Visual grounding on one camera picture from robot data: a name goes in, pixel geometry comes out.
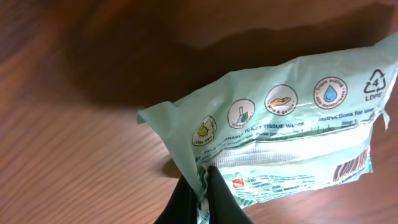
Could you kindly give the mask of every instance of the barcode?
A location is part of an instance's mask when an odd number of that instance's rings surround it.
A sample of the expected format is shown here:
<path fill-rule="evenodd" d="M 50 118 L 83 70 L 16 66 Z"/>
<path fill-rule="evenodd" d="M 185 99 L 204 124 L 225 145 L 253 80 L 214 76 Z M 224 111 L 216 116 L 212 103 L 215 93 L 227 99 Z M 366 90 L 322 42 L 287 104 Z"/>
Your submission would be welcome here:
<path fill-rule="evenodd" d="M 368 151 L 369 147 L 367 147 L 357 158 L 345 162 L 344 164 L 338 165 L 333 176 L 333 181 L 337 182 L 342 178 L 348 177 L 365 167 Z"/>

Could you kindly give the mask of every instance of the blue water drop icon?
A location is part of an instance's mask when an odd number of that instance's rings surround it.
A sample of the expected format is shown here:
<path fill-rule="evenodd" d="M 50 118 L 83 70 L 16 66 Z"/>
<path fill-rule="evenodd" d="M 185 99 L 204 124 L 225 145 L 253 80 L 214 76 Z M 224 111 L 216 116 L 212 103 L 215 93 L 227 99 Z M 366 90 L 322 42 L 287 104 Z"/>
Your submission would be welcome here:
<path fill-rule="evenodd" d="M 328 89 L 326 90 L 325 94 L 323 95 L 323 99 L 328 102 L 331 103 L 333 102 L 335 99 L 337 98 L 337 92 L 336 90 L 329 85 Z"/>

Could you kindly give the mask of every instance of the black object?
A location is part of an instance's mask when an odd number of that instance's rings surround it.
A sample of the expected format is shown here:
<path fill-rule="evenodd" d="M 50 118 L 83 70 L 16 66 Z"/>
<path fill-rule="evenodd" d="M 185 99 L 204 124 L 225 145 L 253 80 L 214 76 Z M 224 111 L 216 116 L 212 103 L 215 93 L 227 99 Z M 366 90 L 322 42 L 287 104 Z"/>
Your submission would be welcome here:
<path fill-rule="evenodd" d="M 197 219 L 195 193 L 184 176 L 181 176 L 166 208 L 154 224 L 197 224 Z"/>
<path fill-rule="evenodd" d="M 208 169 L 210 224 L 253 224 L 229 191 L 217 167 Z M 166 208 L 155 224 L 197 224 L 196 196 L 181 176 Z"/>

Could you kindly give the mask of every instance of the circular icon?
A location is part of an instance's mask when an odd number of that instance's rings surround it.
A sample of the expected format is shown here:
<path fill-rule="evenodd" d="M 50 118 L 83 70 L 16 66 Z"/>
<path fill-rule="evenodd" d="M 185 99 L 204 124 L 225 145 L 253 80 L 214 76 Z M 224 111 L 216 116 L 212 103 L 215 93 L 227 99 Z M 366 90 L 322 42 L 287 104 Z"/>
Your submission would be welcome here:
<path fill-rule="evenodd" d="M 228 111 L 228 123 L 232 128 L 243 128 L 253 117 L 255 110 L 251 100 L 235 101 Z"/>
<path fill-rule="evenodd" d="M 329 110 L 340 105 L 346 98 L 347 84 L 336 77 L 320 80 L 313 91 L 314 102 L 322 109 Z"/>
<path fill-rule="evenodd" d="M 192 137 L 194 146 L 204 146 L 213 140 L 217 130 L 216 121 L 209 115 L 203 119 Z"/>
<path fill-rule="evenodd" d="M 265 104 L 269 112 L 284 116 L 293 112 L 297 101 L 297 94 L 291 87 L 277 85 L 268 93 Z"/>

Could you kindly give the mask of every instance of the wet wipes package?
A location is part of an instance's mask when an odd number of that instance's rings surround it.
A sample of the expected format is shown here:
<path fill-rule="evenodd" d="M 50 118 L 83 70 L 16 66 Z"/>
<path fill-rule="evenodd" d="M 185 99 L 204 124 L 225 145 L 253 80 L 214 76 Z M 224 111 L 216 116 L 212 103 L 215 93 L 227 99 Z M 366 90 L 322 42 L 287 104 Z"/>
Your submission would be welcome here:
<path fill-rule="evenodd" d="M 372 126 L 398 73 L 398 34 L 372 47 L 230 72 L 139 112 L 200 200 L 217 166 L 242 208 L 372 172 Z M 206 206 L 200 221 L 208 222 Z"/>

